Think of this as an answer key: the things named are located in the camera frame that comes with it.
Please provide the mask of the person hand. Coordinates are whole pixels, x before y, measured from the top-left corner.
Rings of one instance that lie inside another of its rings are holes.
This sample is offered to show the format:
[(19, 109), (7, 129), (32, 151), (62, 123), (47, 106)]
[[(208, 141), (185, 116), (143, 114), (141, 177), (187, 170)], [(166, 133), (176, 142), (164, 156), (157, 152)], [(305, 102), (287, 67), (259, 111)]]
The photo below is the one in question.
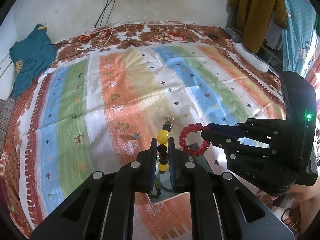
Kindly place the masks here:
[(319, 181), (313, 186), (293, 185), (288, 194), (289, 202), (282, 207), (275, 206), (276, 197), (261, 190), (256, 197), (291, 229), (295, 239), (304, 238), (309, 228), (318, 228)]

